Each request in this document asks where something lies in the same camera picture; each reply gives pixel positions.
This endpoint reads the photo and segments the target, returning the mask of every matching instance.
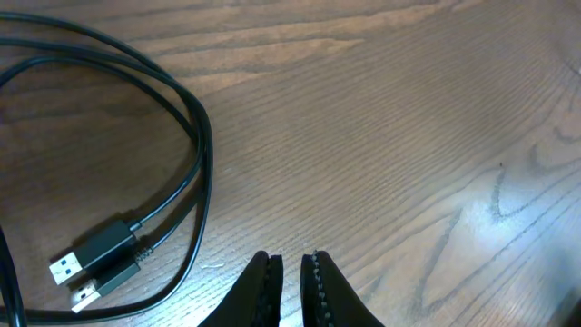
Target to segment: black cable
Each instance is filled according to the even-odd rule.
[[[11,315],[18,316],[19,319],[26,318],[30,324],[42,324],[42,325],[64,325],[64,324],[75,324],[75,323],[88,323],[88,322],[105,322],[113,319],[120,319],[124,317],[133,316],[142,312],[146,312],[162,302],[166,301],[170,296],[172,296],[177,289],[183,284],[188,273],[192,269],[193,263],[195,261],[196,255],[200,249],[200,244],[202,242],[203,229],[206,223],[209,210],[210,195],[212,189],[212,129],[210,127],[210,120],[208,115],[205,113],[202,105],[198,99],[193,96],[187,89],[176,82],[169,74],[167,74],[163,69],[156,63],[148,59],[145,55],[139,53],[137,50],[132,49],[129,45],[126,45],[118,40],[115,40],[109,35],[105,35],[101,32],[94,31],[87,27],[81,25],[65,22],[58,19],[53,19],[49,17],[43,17],[38,15],[27,15],[18,13],[7,13],[0,12],[0,20],[8,21],[19,21],[28,22],[40,25],[49,25],[56,28],[61,28],[64,30],[76,32],[82,35],[86,35],[101,41],[107,45],[110,45],[117,50],[129,55],[125,57],[123,55],[95,50],[88,47],[81,47],[75,45],[66,44],[50,44],[40,41],[31,40],[20,40],[11,38],[0,38],[0,45],[11,45],[11,46],[25,46],[32,47],[40,50],[48,50],[57,52],[58,55],[44,55],[35,57],[32,59],[24,60],[23,62],[11,67],[4,73],[0,74],[0,87],[9,82],[12,78],[16,77],[23,71],[39,64],[46,64],[51,62],[83,65],[96,69],[98,71],[115,75],[126,82],[129,82],[146,94],[148,94],[153,100],[159,103],[163,108],[165,108],[180,124],[183,130],[191,138],[194,146],[196,147],[197,154],[195,163],[192,165],[191,169],[188,171],[186,176],[183,178],[182,182],[178,187],[168,195],[155,209],[150,213],[146,214],[144,217],[135,219],[131,221],[129,225],[132,231],[135,231],[141,227],[143,223],[155,216],[159,211],[165,208],[171,201],[173,201],[192,181],[195,175],[201,170],[201,195],[199,201],[192,201],[187,203],[183,211],[180,212],[179,219],[176,219],[174,223],[168,228],[160,241],[156,242],[154,247],[165,241],[169,235],[177,228],[179,223],[183,221],[188,212],[193,209],[193,207],[198,204],[201,206],[201,219],[196,221],[196,226],[194,228],[194,236],[190,244],[190,248],[186,253],[185,259],[180,266],[180,269],[172,280],[158,293],[154,296],[136,302],[132,304],[122,305],[107,309],[98,309],[83,311],[79,313],[72,312],[62,312],[62,311],[38,311],[38,310],[26,310],[25,317],[23,317],[22,312],[17,312],[11,309],[8,305],[6,308],[0,309],[0,322],[9,322]],[[117,64],[124,68],[132,69],[134,71],[147,74],[152,78],[170,86],[182,99],[190,115],[193,117],[193,128],[187,119],[170,104],[162,95],[154,91],[148,84],[134,77],[133,75],[125,72],[122,69],[117,68],[111,64]],[[8,249],[0,249],[2,255],[9,256]]]
[[[25,306],[22,304],[15,264],[8,251],[2,227],[0,227],[0,290],[2,290],[2,299],[8,312],[6,317],[8,323],[14,327],[25,327]]]

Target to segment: tabletop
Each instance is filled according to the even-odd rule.
[[[300,326],[300,259],[315,249],[388,326],[556,322],[581,285],[580,8],[3,1],[0,10],[73,20],[143,51],[212,122],[210,215],[186,284],[158,308],[94,326],[195,326],[259,250],[282,255],[281,326]],[[88,42],[36,25],[0,31]],[[2,48],[0,66],[31,54]],[[4,87],[0,219],[25,306],[67,310],[51,258],[171,184],[190,151],[159,105],[112,77],[55,64]],[[193,221],[93,307],[159,291]]]

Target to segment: wooden table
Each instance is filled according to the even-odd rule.
[[[573,0],[0,5],[75,20],[144,51],[212,120],[211,214],[188,282],[163,306],[106,326],[195,326],[258,250],[283,255],[281,325],[299,326],[300,257],[314,249],[330,252],[387,326],[555,322],[581,285],[579,8]],[[38,26],[0,31],[85,42]],[[33,53],[3,48],[0,64]],[[162,190],[189,160],[189,144],[139,91],[82,68],[35,69],[0,99],[0,219],[25,305],[66,310],[68,290],[54,285],[49,259]],[[160,290],[192,222],[95,307]]]

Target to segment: metal usb tip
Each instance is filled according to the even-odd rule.
[[[99,300],[101,294],[97,291],[96,281],[91,280],[79,287],[71,294],[71,310],[74,313],[79,313],[87,305]]]
[[[66,282],[83,269],[74,253],[68,253],[48,268],[51,270],[51,274],[57,285]]]

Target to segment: usb cable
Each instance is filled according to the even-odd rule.
[[[68,325],[106,322],[146,312],[160,305],[178,290],[192,269],[200,249],[208,216],[212,189],[212,129],[202,104],[186,88],[163,71],[159,65],[129,45],[109,35],[75,23],[39,15],[0,12],[0,20],[46,25],[76,32],[123,53],[117,54],[80,45],[0,37],[0,46],[21,46],[48,51],[46,55],[25,59],[2,72],[0,74],[0,88],[27,69],[41,64],[61,63],[93,68],[121,78],[150,96],[172,115],[192,140],[196,150],[196,158],[182,181],[152,211],[143,217],[129,221],[119,220],[106,225],[84,243],[76,245],[72,251],[50,265],[49,271],[57,285],[73,280],[84,281],[81,287],[75,288],[71,292],[72,310],[69,312],[24,309],[14,263],[2,228],[0,228],[0,289],[5,302],[5,307],[0,308],[0,322],[7,322],[11,326],[18,327],[27,324]],[[131,71],[148,75],[170,86],[180,96],[187,108],[188,115],[192,117],[192,121],[188,121],[173,104],[146,82],[130,74]],[[198,173],[200,174],[199,187],[192,190],[192,199],[186,198],[178,205],[172,213],[172,220],[168,227],[160,231],[161,236],[155,238],[148,235],[149,237],[137,239],[134,232],[174,201]],[[138,274],[139,261],[145,259],[155,248],[167,240],[196,205],[199,206],[200,214],[199,218],[196,219],[194,235],[188,252],[178,272],[160,292],[148,299],[131,304],[106,309],[84,310],[85,307],[113,292],[119,285]]]

